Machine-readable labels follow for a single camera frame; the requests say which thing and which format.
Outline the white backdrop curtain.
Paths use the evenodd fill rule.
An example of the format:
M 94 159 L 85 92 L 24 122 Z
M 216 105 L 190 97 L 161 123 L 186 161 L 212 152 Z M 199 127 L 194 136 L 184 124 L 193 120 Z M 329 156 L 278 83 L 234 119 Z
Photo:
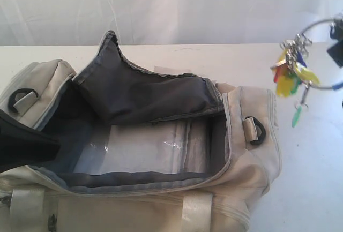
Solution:
M 1 0 L 1 45 L 278 43 L 342 0 Z

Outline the blue key tag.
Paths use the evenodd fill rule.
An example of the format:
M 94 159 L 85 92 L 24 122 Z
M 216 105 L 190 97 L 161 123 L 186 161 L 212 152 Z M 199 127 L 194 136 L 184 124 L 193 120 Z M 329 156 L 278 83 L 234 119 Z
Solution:
M 296 61 L 299 64 L 301 64 L 302 66 L 304 66 L 305 68 L 307 67 L 307 65 L 306 65 L 306 63 L 305 63 L 305 61 L 303 59 L 303 56 L 302 56 L 302 54 L 300 52 L 297 52 L 297 54 L 296 54 Z

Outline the beige duffel bag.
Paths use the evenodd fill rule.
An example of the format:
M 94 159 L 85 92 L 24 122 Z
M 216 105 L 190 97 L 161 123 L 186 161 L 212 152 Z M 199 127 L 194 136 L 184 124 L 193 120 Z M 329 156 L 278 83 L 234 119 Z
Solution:
M 141 68 L 113 31 L 80 72 L 24 67 L 1 111 L 61 144 L 1 172 L 1 231 L 248 231 L 281 171 L 270 90 Z

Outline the yellow key tag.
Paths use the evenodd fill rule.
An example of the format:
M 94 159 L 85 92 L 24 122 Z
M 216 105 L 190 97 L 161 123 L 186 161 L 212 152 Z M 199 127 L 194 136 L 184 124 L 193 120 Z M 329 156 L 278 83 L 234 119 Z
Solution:
M 293 79 L 280 76 L 277 80 L 276 94 L 277 96 L 289 97 L 293 89 L 294 83 Z
M 310 70 L 308 70 L 305 67 L 302 66 L 297 66 L 295 68 L 295 73 L 296 75 L 303 81 L 310 82 L 314 85 L 320 85 L 320 80 L 319 78 Z

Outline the red key tag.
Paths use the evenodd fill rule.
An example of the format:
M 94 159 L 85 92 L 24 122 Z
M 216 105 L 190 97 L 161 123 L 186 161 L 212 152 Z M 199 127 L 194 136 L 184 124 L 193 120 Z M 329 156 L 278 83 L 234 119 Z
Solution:
M 288 72 L 287 64 L 281 65 L 281 66 L 277 66 L 276 68 L 274 68 L 273 69 L 273 73 L 274 73 L 273 81 L 274 81 L 274 83 L 277 83 L 279 77 L 280 76 L 284 76 L 285 74 L 287 74 L 287 72 Z

